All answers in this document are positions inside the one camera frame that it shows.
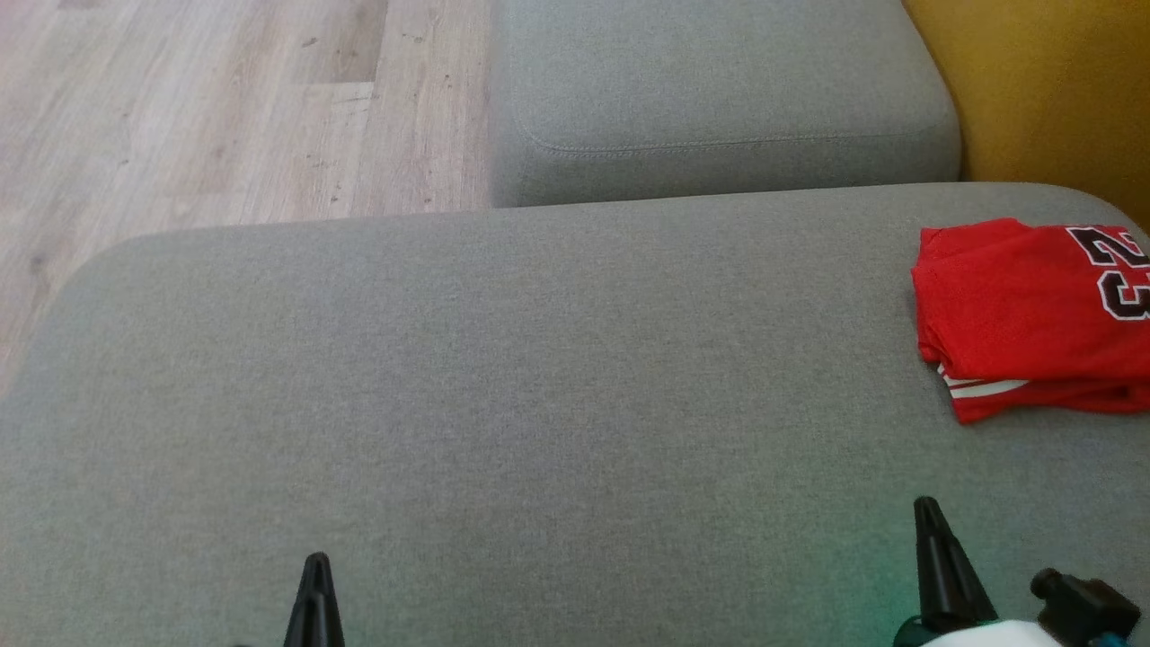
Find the yellow cushion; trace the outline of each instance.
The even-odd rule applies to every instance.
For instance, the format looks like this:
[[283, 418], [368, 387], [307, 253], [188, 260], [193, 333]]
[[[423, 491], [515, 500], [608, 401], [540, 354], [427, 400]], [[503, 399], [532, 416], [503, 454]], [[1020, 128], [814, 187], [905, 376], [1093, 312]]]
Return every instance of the yellow cushion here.
[[1150, 230], [1150, 1], [904, 5], [958, 107], [964, 177], [1081, 188]]

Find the gray fabric surface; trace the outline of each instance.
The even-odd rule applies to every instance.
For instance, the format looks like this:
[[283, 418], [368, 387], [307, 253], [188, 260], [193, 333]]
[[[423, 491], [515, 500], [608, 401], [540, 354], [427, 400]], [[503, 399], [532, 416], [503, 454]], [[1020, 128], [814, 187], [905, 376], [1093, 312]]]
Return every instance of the gray fabric surface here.
[[953, 421], [921, 225], [1126, 222], [940, 184], [190, 231], [63, 290], [0, 408], [0, 637], [888, 645], [941, 501], [998, 609], [1150, 604], [1150, 417]]
[[957, 179], [898, 0], [498, 0], [499, 206]]

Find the gray couch cushion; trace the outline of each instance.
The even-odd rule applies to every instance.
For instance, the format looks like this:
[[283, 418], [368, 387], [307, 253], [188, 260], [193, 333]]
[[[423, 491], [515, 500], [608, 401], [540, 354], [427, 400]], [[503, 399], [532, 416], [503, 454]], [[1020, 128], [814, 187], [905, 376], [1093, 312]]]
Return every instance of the gray couch cushion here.
[[998, 609], [1150, 603], [1150, 418], [954, 423], [918, 228], [1126, 222], [1040, 185], [216, 229], [87, 264], [0, 409], [0, 636], [283, 639], [324, 549], [350, 645], [887, 645], [937, 496]]
[[496, 203], [956, 179], [898, 0], [498, 0]]

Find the folded red clothing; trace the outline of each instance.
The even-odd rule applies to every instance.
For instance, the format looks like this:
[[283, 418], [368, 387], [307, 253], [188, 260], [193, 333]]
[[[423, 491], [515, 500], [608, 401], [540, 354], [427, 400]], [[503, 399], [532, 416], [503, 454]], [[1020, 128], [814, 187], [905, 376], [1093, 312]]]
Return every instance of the folded red clothing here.
[[1017, 406], [1150, 410], [1150, 257], [1122, 226], [923, 229], [919, 349], [963, 423]]

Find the wooden floor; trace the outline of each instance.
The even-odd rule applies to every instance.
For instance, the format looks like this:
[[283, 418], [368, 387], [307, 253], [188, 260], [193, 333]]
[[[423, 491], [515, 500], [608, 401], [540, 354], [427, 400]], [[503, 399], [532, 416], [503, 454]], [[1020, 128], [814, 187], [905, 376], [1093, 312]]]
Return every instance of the wooden floor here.
[[0, 0], [0, 393], [154, 231], [488, 205], [490, 0]]

